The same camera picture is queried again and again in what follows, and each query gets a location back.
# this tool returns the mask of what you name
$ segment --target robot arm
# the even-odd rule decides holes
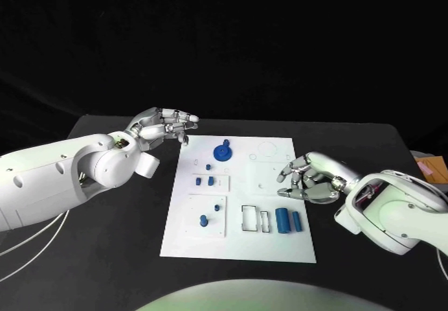
[[[143,151],[164,138],[187,145],[184,130],[198,118],[151,108],[122,132],[67,139],[0,157],[0,231],[54,217],[96,194],[119,187],[135,172],[151,178],[159,161]]]
[[[352,234],[362,232],[383,249],[398,255],[420,240],[448,255],[448,198],[426,182],[394,171],[361,178],[318,152],[309,152],[288,164],[277,182],[289,174],[290,188],[279,189],[279,196],[326,204],[337,200],[339,192],[347,195],[335,221]],[[299,181],[305,189],[298,188]]]

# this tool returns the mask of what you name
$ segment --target blue object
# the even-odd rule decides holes
[[[292,212],[292,219],[293,219],[295,231],[301,232],[301,218],[298,217],[298,212]]]
[[[275,209],[275,218],[276,218],[277,233],[289,233],[290,225],[286,208],[280,207],[279,209]]]
[[[221,145],[218,145],[213,150],[213,157],[220,162],[224,162],[231,157],[231,149],[228,145],[228,139],[224,139]]]
[[[207,216],[205,216],[205,215],[200,215],[200,225],[201,225],[203,227],[207,226]]]

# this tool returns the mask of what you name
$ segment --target white cable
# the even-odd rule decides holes
[[[63,223],[64,223],[64,220],[67,219],[67,212],[69,211],[66,211],[66,213],[64,213],[64,217],[63,217],[63,219],[61,219],[61,222],[60,222],[60,225],[58,225],[58,228],[57,228],[57,230],[56,230],[56,232],[54,232],[54,235],[53,235],[53,237],[50,238],[50,240],[48,240],[48,242],[46,243],[46,245],[44,245],[44,247],[41,248],[41,250],[37,252],[37,255],[30,259],[30,261],[27,261],[27,263],[12,272],[12,273],[10,273],[2,279],[0,279],[0,282],[2,282],[5,279],[8,279],[33,261],[34,261],[34,259],[38,257],[38,255],[43,253],[43,251],[44,251],[44,249],[48,247],[48,245],[50,245],[50,243],[53,242],[53,239],[54,239],[54,237],[57,236],[57,233],[58,233],[58,230],[60,230],[60,228],[61,228],[61,225],[63,225]]]
[[[436,248],[436,258],[437,258],[437,260],[439,260],[440,271],[443,272],[445,277],[446,277],[446,280],[448,280],[448,274],[446,274],[446,271],[445,271],[445,268],[443,268],[443,264],[440,263],[440,251],[439,251],[437,248]]]
[[[0,257],[7,254],[10,251],[12,251],[15,248],[18,248],[24,243],[30,242],[53,225],[53,223],[57,221],[57,219],[60,218],[61,214],[57,215],[57,217],[53,219],[53,221],[41,228],[41,230],[31,235],[21,243],[18,243],[15,246],[12,246],[11,248],[8,248],[5,251],[2,251],[0,253]]]

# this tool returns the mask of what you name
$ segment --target table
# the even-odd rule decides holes
[[[131,117],[86,115],[70,138],[122,130]],[[420,177],[396,129],[387,124],[201,120],[195,135],[292,137],[295,155],[315,150],[362,174],[391,168]],[[151,152],[161,160],[152,179],[133,175],[69,214],[34,263],[0,283],[1,310],[135,310],[162,295],[224,279],[302,282],[345,292],[396,310],[446,304],[446,282],[433,248],[420,243],[398,256],[332,219],[342,200],[306,203],[316,264],[158,257],[180,145]],[[43,226],[14,230],[5,249]],[[0,258],[4,276],[40,250],[54,228]]]

